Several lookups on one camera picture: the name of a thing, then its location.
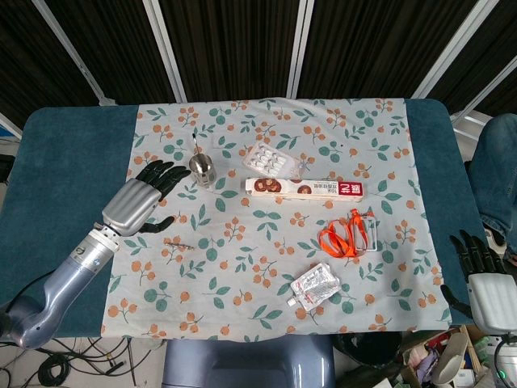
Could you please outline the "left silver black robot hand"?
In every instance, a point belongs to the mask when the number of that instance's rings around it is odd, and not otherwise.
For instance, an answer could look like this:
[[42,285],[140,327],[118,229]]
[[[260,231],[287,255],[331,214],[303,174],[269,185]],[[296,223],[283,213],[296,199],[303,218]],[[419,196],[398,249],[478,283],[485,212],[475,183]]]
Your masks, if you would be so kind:
[[190,174],[185,166],[176,166],[173,162],[151,162],[108,202],[102,211],[103,224],[123,237],[162,232],[175,221],[175,217],[168,216],[155,224],[148,222],[148,218],[174,187]]

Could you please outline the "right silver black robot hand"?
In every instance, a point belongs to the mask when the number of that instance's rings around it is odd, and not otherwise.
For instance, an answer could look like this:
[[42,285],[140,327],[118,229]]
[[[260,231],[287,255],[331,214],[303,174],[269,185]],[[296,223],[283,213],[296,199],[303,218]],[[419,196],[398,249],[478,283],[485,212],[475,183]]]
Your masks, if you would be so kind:
[[447,285],[440,290],[449,306],[474,321],[488,335],[516,333],[516,282],[503,260],[480,238],[460,231],[450,237],[460,262],[469,303],[457,299]]

